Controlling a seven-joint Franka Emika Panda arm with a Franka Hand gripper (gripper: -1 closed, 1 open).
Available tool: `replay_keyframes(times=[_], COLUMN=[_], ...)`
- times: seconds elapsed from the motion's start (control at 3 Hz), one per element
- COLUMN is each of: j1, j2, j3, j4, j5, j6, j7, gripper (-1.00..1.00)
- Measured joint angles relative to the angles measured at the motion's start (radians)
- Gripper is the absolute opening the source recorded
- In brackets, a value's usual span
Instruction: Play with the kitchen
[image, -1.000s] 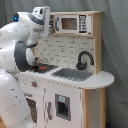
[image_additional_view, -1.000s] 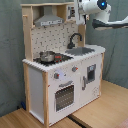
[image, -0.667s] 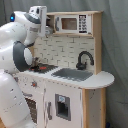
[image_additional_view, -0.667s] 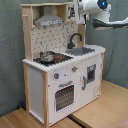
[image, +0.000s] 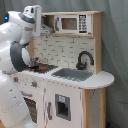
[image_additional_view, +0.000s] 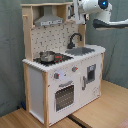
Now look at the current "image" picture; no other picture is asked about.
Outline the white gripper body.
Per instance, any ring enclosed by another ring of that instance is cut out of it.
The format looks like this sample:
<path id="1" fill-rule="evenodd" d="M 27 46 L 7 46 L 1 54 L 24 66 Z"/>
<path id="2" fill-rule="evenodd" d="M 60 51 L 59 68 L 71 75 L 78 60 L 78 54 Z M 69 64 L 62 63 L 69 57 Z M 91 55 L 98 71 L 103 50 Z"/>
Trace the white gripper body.
<path id="1" fill-rule="evenodd" d="M 24 13 L 29 14 L 34 18 L 35 24 L 34 24 L 32 36 L 38 37 L 40 35 L 40 28 L 41 28 L 42 7 L 40 5 L 26 6 L 24 8 Z"/>

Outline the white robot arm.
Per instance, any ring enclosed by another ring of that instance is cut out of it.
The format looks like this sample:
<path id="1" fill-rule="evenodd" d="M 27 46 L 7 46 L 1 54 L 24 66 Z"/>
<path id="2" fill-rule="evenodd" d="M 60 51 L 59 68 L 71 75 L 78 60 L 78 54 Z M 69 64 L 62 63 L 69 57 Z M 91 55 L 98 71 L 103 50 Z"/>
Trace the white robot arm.
<path id="1" fill-rule="evenodd" d="M 0 25 L 0 121 L 5 128 L 36 128 L 11 75 L 30 65 L 26 46 L 40 35 L 41 11 L 40 5 L 26 6 L 23 12 L 8 11 Z"/>

